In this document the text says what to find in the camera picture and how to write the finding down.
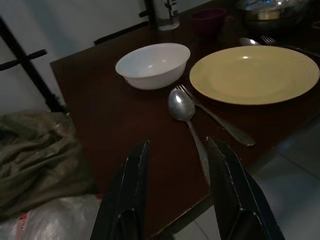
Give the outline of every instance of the green cloth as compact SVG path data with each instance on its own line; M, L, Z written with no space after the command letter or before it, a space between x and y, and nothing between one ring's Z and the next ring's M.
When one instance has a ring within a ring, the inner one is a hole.
M71 118L35 111L0 118L0 220L90 193L96 185Z

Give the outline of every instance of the red cup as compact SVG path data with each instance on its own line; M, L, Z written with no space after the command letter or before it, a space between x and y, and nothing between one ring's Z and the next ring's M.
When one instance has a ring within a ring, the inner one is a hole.
M224 8L203 9L190 16L191 25L202 39L213 40L224 25L226 15Z

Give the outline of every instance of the bottle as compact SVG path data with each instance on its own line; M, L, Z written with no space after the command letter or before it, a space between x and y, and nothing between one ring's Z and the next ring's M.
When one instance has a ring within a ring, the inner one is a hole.
M153 0L158 29L167 31L180 25L177 0Z

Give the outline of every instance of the spoon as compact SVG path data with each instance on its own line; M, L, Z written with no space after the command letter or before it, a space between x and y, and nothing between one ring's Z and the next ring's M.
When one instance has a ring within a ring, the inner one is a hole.
M170 92L168 105L169 111L173 118L182 122L186 122L186 124L188 125L196 148L198 150L203 174L210 185L208 154L190 121L196 113L196 108L193 101L183 91L178 88L174 88Z
M247 37L241 37L239 40L241 46L260 46L261 44L257 41L247 38Z

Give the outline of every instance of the plate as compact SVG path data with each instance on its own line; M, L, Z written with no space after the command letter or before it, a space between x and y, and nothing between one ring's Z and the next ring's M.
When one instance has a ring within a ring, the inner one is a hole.
M191 69L193 87L208 98L239 105L273 104L298 97L319 80L308 56L276 46L240 46L214 52Z

